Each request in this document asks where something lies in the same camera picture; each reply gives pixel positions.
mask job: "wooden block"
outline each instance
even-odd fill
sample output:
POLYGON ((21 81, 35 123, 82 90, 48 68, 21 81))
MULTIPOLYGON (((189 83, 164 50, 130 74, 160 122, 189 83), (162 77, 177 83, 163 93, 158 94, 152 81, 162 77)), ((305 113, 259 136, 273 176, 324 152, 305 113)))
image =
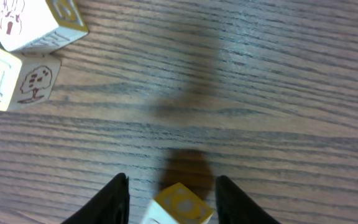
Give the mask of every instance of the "wooden block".
POLYGON ((0 0, 0 41, 9 52, 47 54, 88 32, 74 0, 0 0))
POLYGON ((49 98, 60 61, 49 55, 10 54, 0 47, 0 110, 15 110, 49 98))
POLYGON ((183 184, 177 183, 160 192, 151 201, 141 224, 209 222, 213 210, 183 184))

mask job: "red drawing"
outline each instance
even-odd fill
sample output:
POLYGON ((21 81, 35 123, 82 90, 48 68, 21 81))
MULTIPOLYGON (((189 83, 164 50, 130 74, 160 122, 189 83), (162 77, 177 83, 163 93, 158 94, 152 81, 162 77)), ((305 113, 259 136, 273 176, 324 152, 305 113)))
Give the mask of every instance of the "red drawing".
POLYGON ((37 96, 39 90, 46 90, 52 83, 52 71, 46 66, 39 66, 25 76, 20 90, 23 94, 32 91, 32 97, 20 100, 18 103, 28 104, 41 100, 44 96, 37 96))
POLYGON ((26 46, 25 49, 36 47, 60 47, 59 43, 64 43, 68 41, 70 41, 69 38, 58 34, 57 32, 53 32, 51 34, 47 34, 41 39, 32 42, 30 45, 26 46))
POLYGON ((4 9, 0 12, 0 28, 7 35, 19 35, 22 32, 20 14, 24 6, 24 0, 4 0, 4 9))

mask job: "letter on block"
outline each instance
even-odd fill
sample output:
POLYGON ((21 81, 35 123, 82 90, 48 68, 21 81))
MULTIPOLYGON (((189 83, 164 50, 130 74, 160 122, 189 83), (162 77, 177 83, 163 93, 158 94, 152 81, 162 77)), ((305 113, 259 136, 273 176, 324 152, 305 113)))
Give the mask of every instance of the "letter on block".
POLYGON ((0 48, 0 110, 14 110, 49 98, 60 61, 49 55, 29 57, 0 48))
POLYGON ((140 224, 205 224, 212 214, 205 202, 177 183, 154 198, 140 224))
POLYGON ((0 42, 9 52, 47 54, 88 32, 74 0, 0 0, 0 42))

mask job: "wood grain surface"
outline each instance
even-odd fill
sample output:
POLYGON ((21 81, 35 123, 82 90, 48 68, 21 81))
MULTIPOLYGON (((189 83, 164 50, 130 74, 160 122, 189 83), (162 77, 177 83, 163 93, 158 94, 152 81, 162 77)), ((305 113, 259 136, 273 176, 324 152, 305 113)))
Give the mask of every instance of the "wood grain surface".
POLYGON ((219 175, 282 223, 358 223, 358 1, 77 1, 50 100, 0 112, 0 223, 60 223, 119 172, 130 223, 178 180, 215 208, 219 175))

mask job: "toy block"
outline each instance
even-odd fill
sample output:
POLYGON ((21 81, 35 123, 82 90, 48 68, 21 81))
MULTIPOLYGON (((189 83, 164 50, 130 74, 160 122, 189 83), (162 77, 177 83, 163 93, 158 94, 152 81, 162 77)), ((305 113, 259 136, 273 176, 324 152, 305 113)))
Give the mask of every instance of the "toy block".
POLYGON ((0 110, 46 101, 59 69, 60 61, 52 56, 10 54, 0 46, 0 110))
POLYGON ((88 32, 74 0, 0 0, 0 42, 9 52, 47 54, 88 32))
POLYGON ((161 191, 151 201, 141 224, 205 224, 213 211, 183 184, 161 191))

